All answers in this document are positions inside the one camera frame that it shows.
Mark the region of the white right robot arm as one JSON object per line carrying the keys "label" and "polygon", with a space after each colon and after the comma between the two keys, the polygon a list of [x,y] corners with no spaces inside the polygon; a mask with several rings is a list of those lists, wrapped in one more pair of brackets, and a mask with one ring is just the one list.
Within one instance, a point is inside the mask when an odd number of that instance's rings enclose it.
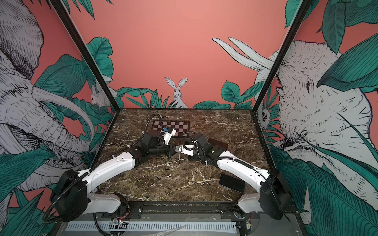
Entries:
{"label": "white right robot arm", "polygon": [[183,139],[187,155],[206,166],[227,171],[247,183],[256,193],[246,194],[237,201],[236,208],[244,214],[262,211],[275,220],[281,220],[290,205],[292,194],[283,174],[277,169],[256,167],[232,154],[228,144],[195,133]]}

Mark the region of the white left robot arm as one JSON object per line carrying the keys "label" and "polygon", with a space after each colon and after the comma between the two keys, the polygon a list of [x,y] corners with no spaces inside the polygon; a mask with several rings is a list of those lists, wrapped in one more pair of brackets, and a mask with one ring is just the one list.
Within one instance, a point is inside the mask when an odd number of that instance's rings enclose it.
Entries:
{"label": "white left robot arm", "polygon": [[51,224],[58,219],[70,222],[87,213],[115,213],[126,205],[126,200],[117,194],[94,194],[92,191],[113,177],[147,162],[152,155],[173,155],[174,145],[170,140],[176,130],[163,126],[162,121],[159,124],[159,131],[144,131],[134,144],[110,160],[82,171],[65,171],[51,194],[51,205],[42,223]]}

